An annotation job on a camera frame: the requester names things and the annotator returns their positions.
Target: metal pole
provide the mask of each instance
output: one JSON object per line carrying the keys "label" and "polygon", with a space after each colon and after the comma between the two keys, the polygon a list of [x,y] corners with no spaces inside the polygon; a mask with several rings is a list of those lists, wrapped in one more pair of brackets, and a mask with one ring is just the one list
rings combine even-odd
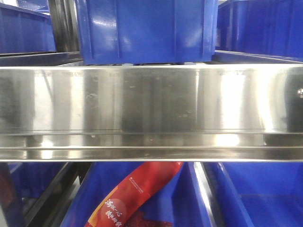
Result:
{"label": "metal pole", "polygon": [[57,52],[79,51],[73,0],[48,0]]}

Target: metal shelf frame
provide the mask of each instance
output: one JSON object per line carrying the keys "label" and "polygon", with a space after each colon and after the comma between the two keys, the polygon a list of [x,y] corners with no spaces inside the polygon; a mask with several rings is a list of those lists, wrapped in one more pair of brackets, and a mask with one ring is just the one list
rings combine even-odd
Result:
{"label": "metal shelf frame", "polygon": [[303,65],[214,59],[1,67],[0,160],[303,161]]}

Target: stainless steel shelf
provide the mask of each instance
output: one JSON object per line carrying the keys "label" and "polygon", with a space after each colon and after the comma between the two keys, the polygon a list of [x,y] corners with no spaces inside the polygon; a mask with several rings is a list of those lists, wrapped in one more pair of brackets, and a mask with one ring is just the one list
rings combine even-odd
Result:
{"label": "stainless steel shelf", "polygon": [[0,68],[0,160],[303,160],[302,64]]}

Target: blue plastic bin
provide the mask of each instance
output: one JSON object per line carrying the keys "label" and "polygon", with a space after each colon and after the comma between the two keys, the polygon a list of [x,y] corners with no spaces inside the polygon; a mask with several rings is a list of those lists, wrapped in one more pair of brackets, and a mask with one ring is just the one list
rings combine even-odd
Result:
{"label": "blue plastic bin", "polygon": [[38,198],[63,164],[62,162],[8,163],[19,198]]}
{"label": "blue plastic bin", "polygon": [[0,53],[55,50],[49,15],[0,3]]}
{"label": "blue plastic bin", "polygon": [[302,0],[228,0],[218,9],[218,50],[303,57]]}
{"label": "blue plastic bin", "polygon": [[20,162],[8,163],[11,179],[14,183],[16,193],[20,199],[30,196],[28,182],[25,175],[24,165]]}
{"label": "blue plastic bin", "polygon": [[24,163],[24,169],[30,189],[30,197],[38,198],[48,187],[58,173],[63,163],[56,162],[29,162]]}
{"label": "blue plastic bin", "polygon": [[[86,175],[61,227],[82,227],[107,194],[141,163],[94,163]],[[144,218],[173,227],[210,227],[193,163],[182,170],[140,208]]]}
{"label": "blue plastic bin", "polygon": [[86,64],[210,61],[217,0],[76,0]]}
{"label": "blue plastic bin", "polygon": [[303,227],[303,163],[209,165],[228,227]]}

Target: blue bin rib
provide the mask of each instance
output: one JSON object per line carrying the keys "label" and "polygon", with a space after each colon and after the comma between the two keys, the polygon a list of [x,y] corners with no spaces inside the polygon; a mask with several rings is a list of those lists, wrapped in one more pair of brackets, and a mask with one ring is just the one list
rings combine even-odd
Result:
{"label": "blue bin rib", "polygon": [[[94,163],[73,200],[61,227],[82,227],[108,193],[141,163]],[[182,170],[140,208],[144,218],[172,223],[173,227],[210,227],[193,163]]]}
{"label": "blue bin rib", "polygon": [[303,58],[302,0],[228,0],[218,9],[218,50]]}
{"label": "blue bin rib", "polygon": [[303,227],[303,163],[211,163],[228,227]]}
{"label": "blue bin rib", "polygon": [[0,3],[0,53],[55,50],[49,15]]}
{"label": "blue bin rib", "polygon": [[76,0],[86,64],[210,61],[216,0]]}

